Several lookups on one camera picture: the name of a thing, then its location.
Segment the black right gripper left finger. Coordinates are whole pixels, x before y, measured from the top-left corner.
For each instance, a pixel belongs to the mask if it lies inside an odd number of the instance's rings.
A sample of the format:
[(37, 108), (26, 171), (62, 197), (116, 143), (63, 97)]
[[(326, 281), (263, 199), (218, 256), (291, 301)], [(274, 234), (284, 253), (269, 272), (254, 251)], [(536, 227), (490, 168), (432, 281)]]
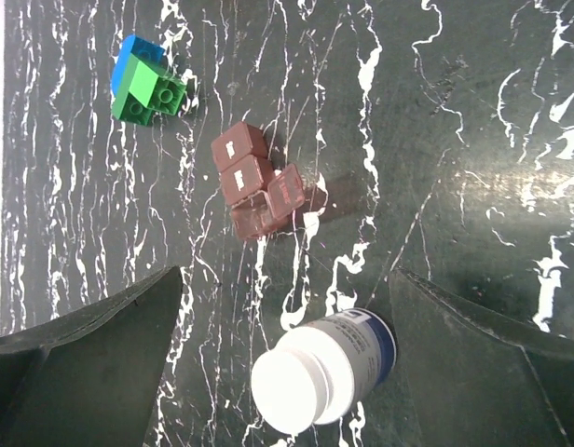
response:
[(0, 446), (140, 446), (182, 299), (179, 267), (0, 337)]

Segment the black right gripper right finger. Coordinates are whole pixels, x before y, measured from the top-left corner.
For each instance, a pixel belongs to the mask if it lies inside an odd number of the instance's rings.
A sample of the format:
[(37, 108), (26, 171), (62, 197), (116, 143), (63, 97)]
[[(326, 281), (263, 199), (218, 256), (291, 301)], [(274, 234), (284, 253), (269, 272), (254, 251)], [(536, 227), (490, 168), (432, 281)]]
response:
[(404, 268), (389, 291), (423, 445), (574, 446), (574, 340)]

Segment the white vitamin pill bottle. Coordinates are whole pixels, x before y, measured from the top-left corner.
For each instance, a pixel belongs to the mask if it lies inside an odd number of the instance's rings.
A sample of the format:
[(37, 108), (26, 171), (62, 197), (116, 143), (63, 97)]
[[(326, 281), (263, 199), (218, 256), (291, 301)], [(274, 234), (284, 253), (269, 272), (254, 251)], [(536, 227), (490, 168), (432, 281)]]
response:
[(354, 307), (286, 332), (253, 364), (251, 391), (263, 419), (283, 434), (328, 425), (386, 380), (395, 336), (376, 313)]

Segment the red weekly pill organizer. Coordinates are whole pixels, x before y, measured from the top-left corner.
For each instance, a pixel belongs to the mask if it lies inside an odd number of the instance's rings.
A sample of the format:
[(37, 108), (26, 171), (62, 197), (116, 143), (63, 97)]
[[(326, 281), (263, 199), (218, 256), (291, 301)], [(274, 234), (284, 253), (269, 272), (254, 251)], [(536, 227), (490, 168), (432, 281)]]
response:
[(304, 205), (304, 185), (296, 165), (273, 167), (260, 128), (239, 121), (213, 140), (211, 149), (239, 239), (280, 230)]

